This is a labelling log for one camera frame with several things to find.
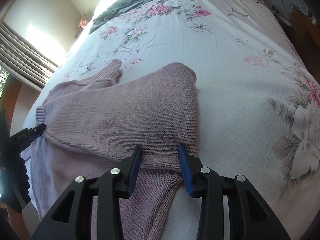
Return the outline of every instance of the floral bedspread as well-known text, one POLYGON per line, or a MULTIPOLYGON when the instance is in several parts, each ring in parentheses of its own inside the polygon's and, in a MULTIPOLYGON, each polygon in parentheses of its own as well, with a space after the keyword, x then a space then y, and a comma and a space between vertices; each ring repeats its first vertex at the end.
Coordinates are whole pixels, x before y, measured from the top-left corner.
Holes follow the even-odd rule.
MULTIPOLYGON (((203 164, 223 176, 244 174, 290 237, 302 236, 320 209, 320 86, 263 2, 154 0, 90 35, 89 28, 44 88, 26 127, 55 85, 91 76, 113 58, 122 60, 119 84, 182 62, 197 75, 203 164)), ((195 239, 200 206, 178 210, 176 203, 167 224, 177 212, 190 219, 166 225, 163 239, 195 239), (181 238, 179 227, 188 228, 181 238)))

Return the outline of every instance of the silver screw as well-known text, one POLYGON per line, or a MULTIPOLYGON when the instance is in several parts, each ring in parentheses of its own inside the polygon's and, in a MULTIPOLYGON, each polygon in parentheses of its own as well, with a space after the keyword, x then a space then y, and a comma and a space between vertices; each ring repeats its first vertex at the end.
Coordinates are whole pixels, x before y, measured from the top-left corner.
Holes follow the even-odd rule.
POLYGON ((118 168, 113 168, 110 171, 111 174, 118 174, 119 172, 120 172, 120 169, 118 169, 118 168))
POLYGON ((202 173, 209 173, 210 169, 208 167, 202 167, 200 170, 202 173))
POLYGON ((238 175, 237 176, 237 180, 241 181, 241 182, 244 182, 245 181, 245 176, 243 175, 238 175))
POLYGON ((78 176, 75 178, 76 183, 81 183, 82 181, 84 181, 84 177, 82 177, 82 176, 78 176))

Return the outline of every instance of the knit fabric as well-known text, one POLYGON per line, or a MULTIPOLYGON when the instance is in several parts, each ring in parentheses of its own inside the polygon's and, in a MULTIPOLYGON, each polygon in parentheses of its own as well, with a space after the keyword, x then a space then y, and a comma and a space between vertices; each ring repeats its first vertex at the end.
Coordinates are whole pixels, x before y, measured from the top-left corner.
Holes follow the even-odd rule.
MULTIPOLYGON (((49 92, 43 103, 45 104, 53 98, 71 94, 81 89, 98 89, 100 86, 108 87, 116 85, 116 79, 121 76, 120 68, 121 61, 118 59, 113 59, 104 69, 91 77, 82 79, 80 81, 68 81, 60 83, 49 92)), ((38 124, 45 122, 41 115, 38 116, 37 112, 36 118, 38 124)), ((31 151, 23 151, 21 153, 21 157, 23 157, 25 160, 28 160, 31 157, 31 151)))
MULTIPOLYGON (((122 227, 125 239, 157 240, 182 182, 178 145, 185 143, 197 156, 196 75, 173 63, 117 85, 105 78, 107 68, 91 78, 57 85, 37 109, 37 122, 46 123, 47 129, 25 151, 32 153, 37 209, 43 218, 76 176, 99 177, 140 144, 142 168, 135 192, 120 200, 122 227)), ((92 210, 96 239, 96 201, 92 210)))
POLYGON ((122 85, 96 77, 62 83, 37 108, 36 118, 47 125, 44 137, 63 149, 119 162, 139 144, 142 167, 179 172, 178 145, 197 154, 195 83, 196 74, 181 63, 122 85), (56 92, 63 95, 53 98, 56 92))
MULTIPOLYGON (((32 152, 31 182, 40 219, 75 177, 100 177, 117 165, 106 158, 62 149, 43 136, 26 150, 32 152)), ((181 181, 181 175, 174 171, 140 169, 135 192, 129 199, 119 200, 124 239, 159 239, 181 181)), ((92 240, 97 239, 96 218, 95 199, 92 207, 92 240)))

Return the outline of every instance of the curtain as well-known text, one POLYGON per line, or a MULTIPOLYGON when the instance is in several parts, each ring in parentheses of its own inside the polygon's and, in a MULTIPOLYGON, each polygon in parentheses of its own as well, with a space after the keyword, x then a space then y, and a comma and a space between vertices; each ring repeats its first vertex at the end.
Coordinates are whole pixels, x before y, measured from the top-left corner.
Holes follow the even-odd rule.
POLYGON ((0 65, 22 83, 41 91, 57 65, 8 25, 0 25, 0 65))

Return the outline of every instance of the tree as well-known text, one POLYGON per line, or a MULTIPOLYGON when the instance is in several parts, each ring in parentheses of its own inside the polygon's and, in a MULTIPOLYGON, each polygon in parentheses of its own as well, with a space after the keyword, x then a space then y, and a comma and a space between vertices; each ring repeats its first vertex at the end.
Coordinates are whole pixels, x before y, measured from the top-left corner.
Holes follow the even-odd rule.
POLYGON ((3 87, 4 87, 4 84, 6 82, 8 78, 8 72, 5 71, 1 66, 0 66, 0 97, 1 97, 1 94, 2 94, 2 90, 3 90, 3 87))

